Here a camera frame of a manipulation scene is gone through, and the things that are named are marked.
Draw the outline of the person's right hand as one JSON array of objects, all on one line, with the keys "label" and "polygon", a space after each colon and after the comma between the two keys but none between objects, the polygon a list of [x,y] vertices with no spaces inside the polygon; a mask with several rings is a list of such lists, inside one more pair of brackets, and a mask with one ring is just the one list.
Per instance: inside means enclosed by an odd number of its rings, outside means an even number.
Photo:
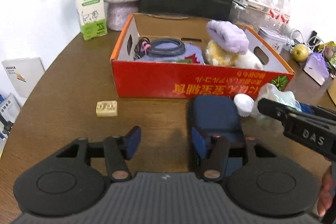
[{"label": "person's right hand", "polygon": [[319,192],[319,199],[317,203],[317,213],[320,217],[323,217],[330,209],[333,198],[330,194],[330,190],[333,187],[333,179],[331,175],[331,166],[327,169],[322,177],[322,186]]}]

